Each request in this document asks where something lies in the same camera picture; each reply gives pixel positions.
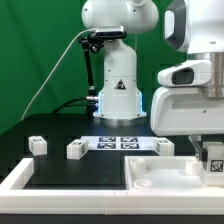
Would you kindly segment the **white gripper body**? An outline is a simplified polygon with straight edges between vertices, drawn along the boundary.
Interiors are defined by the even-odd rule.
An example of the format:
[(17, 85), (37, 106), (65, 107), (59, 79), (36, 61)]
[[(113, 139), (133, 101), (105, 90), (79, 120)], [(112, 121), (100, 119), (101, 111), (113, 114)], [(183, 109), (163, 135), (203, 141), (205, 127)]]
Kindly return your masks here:
[(187, 60), (158, 73), (151, 129), (162, 135), (224, 133), (224, 62)]

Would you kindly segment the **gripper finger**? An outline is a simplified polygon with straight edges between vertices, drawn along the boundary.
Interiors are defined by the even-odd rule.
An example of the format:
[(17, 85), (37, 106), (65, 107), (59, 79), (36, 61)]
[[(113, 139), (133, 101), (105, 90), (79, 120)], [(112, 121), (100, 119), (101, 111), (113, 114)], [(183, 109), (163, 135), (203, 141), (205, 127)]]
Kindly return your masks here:
[(199, 142), (201, 141), (200, 135), (190, 135), (189, 141), (195, 149), (195, 157), (198, 161), (203, 161), (203, 148), (200, 146)]

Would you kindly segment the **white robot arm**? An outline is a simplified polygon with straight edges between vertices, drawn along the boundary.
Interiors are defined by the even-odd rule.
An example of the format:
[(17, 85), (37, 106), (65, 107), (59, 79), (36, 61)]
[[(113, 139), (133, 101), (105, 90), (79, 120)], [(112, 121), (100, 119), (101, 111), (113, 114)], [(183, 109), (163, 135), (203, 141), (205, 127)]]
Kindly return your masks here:
[[(96, 120), (119, 125), (146, 116), (136, 87), (137, 56), (122, 39), (153, 29), (158, 17), (152, 0), (84, 4), (91, 48), (105, 49)], [(188, 59), (158, 73), (151, 129), (158, 136), (187, 135), (203, 162), (223, 160), (224, 144), (198, 142), (204, 134), (224, 133), (224, 0), (173, 0), (164, 13), (164, 39)]]

